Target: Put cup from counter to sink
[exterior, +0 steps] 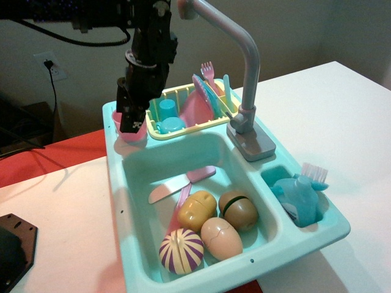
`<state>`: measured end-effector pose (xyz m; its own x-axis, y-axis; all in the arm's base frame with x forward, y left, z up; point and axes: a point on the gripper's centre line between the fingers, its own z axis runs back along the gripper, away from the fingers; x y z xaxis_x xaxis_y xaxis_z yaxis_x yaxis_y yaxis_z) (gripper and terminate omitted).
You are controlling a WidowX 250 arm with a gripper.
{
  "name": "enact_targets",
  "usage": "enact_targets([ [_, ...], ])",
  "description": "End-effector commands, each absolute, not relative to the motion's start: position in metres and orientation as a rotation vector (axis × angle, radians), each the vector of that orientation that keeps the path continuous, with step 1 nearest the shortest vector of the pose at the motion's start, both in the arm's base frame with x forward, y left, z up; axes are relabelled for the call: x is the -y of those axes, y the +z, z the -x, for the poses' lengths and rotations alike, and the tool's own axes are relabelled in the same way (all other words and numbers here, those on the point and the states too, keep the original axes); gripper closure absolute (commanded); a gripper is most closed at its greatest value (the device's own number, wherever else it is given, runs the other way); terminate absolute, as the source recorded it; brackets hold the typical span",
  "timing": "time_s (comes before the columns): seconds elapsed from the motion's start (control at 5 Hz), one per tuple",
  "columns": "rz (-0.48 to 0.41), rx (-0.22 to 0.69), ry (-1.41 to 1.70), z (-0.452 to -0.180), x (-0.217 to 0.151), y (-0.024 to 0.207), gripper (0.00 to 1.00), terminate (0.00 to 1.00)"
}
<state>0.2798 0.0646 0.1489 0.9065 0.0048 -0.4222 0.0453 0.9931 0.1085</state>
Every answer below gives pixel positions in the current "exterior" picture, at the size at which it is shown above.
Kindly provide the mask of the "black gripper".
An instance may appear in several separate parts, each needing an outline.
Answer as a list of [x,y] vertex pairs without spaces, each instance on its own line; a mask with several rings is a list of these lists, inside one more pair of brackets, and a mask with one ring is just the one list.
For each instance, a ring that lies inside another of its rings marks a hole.
[[117,80],[116,112],[121,113],[120,131],[139,132],[150,100],[159,98],[166,86],[169,63],[143,65],[126,58],[125,77]]

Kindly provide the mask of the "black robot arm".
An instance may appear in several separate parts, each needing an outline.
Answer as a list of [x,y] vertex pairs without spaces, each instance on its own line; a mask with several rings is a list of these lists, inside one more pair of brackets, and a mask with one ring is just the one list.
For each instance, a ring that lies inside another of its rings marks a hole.
[[[132,43],[125,54],[126,76],[117,81],[116,104],[116,111],[122,115],[120,131],[130,134],[141,130],[150,100],[159,98],[166,86],[178,45],[170,31],[171,17],[170,1],[1,1],[2,20],[63,42],[89,47]],[[41,28],[39,23],[71,23],[82,33],[117,27],[126,38],[118,42],[82,42]]]

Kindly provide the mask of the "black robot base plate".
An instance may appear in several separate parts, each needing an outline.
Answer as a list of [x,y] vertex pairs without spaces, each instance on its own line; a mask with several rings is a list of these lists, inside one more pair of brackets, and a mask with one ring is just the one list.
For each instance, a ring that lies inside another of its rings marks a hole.
[[34,265],[38,228],[15,214],[1,216],[1,292],[10,292]]

